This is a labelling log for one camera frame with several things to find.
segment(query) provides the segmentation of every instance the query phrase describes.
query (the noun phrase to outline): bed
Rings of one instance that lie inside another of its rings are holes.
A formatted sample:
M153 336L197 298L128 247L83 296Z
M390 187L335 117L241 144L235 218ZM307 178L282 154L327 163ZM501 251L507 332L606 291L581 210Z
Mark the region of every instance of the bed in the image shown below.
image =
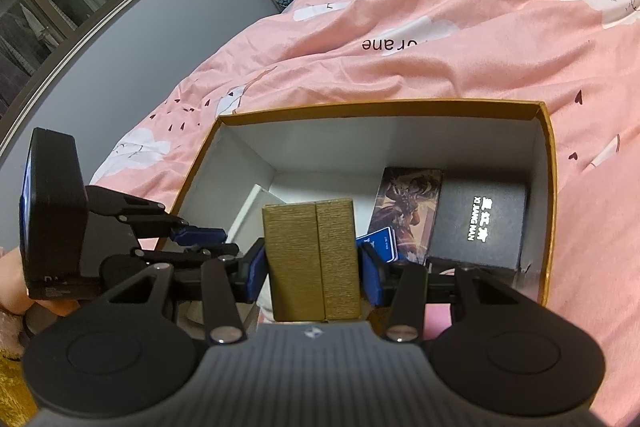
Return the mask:
M178 192L220 114L407 98L543 100L558 150L548 305L607 358L594 411L640 413L640 0L295 0L182 80L92 183Z

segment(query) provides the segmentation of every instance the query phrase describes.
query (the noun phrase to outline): open box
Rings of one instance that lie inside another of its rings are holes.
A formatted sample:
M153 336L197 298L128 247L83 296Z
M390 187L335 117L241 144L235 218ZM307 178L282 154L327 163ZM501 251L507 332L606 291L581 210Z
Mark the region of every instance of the open box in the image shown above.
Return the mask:
M286 203L351 198L367 232L386 166L509 170L529 181L514 287L546 303L556 215L556 153L542 102L401 100L224 116L176 204L192 225L229 230L254 185Z

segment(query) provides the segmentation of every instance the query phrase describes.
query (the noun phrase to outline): black box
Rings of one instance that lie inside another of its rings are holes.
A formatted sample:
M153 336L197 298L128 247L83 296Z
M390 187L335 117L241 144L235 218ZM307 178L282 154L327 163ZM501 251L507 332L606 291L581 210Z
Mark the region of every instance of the black box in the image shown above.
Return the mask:
M445 172L428 261L515 275L526 204L527 185L512 174L478 178Z

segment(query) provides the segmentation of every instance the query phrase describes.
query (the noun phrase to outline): wall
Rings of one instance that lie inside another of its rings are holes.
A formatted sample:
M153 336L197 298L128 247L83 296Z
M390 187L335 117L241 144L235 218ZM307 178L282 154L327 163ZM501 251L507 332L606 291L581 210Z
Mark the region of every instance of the wall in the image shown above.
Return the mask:
M138 0L96 37L33 109L0 158L0 246L18 244L18 198L35 126L75 136L89 181L114 144L175 85L255 20L270 0Z

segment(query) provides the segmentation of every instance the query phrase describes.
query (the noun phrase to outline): blue card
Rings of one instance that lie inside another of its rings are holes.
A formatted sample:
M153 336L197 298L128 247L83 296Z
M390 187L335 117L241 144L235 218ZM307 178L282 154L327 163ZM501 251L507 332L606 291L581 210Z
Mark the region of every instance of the blue card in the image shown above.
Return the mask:
M356 246L359 247L362 243L371 243L376 253L380 256L380 259L385 263L392 263L398 260L396 234L391 227L386 227L386 229L376 230L362 237L357 237Z

